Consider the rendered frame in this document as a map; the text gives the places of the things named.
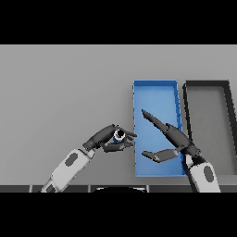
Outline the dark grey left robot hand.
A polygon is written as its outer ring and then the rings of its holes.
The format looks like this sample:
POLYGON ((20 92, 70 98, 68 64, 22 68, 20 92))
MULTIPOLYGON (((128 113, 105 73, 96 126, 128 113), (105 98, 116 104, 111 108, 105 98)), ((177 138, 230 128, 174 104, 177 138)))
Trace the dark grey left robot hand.
POLYGON ((102 147, 106 153, 123 151, 127 147, 132 147, 131 141, 134 137, 136 137, 135 133, 125 131, 119 125, 112 124, 98 131, 82 146, 86 151, 99 149, 100 147, 102 147), (113 142, 113 136, 116 130, 123 130, 125 132, 125 138, 121 143, 113 142))

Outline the blue bin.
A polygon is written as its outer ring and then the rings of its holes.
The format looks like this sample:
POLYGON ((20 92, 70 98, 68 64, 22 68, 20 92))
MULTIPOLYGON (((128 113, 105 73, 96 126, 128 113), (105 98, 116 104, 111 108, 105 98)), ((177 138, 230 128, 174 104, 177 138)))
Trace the blue bin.
POLYGON ((182 154, 168 161, 156 163, 142 155, 143 151, 158 152, 175 146, 154 125, 143 117, 145 110, 164 124, 169 123, 180 131, 181 106, 176 80, 134 80, 133 85, 133 132, 135 176, 138 178, 183 177, 182 154))

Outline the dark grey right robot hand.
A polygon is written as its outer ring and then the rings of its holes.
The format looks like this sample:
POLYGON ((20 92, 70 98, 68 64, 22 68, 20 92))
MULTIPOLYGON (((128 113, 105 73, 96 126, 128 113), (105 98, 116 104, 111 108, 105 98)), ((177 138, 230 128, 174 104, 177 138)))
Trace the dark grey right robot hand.
POLYGON ((191 139, 188 138, 181 130, 173 125, 164 124, 154 115, 142 110, 143 117, 149 120, 156 128, 158 128, 165 137, 175 146, 174 149, 165 149, 155 153, 143 151, 142 155, 146 156, 157 163, 161 163, 177 157, 179 153, 189 155, 195 165, 205 163, 206 161, 201 157, 202 151, 195 146, 191 139))

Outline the dark grey bin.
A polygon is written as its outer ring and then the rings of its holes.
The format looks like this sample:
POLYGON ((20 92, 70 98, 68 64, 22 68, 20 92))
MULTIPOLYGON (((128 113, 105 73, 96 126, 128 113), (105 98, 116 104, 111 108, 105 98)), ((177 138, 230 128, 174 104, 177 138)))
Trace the dark grey bin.
POLYGON ((185 125, 219 176, 237 176, 237 115, 228 80, 186 81, 185 125))

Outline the blue pipe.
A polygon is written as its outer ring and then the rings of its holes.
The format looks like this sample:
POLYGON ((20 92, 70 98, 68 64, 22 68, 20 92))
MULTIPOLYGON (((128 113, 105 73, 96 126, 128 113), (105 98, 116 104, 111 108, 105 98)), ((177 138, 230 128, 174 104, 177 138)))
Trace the blue pipe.
POLYGON ((116 130, 113 136, 114 143, 121 143, 125 138, 125 132, 123 130, 116 130))

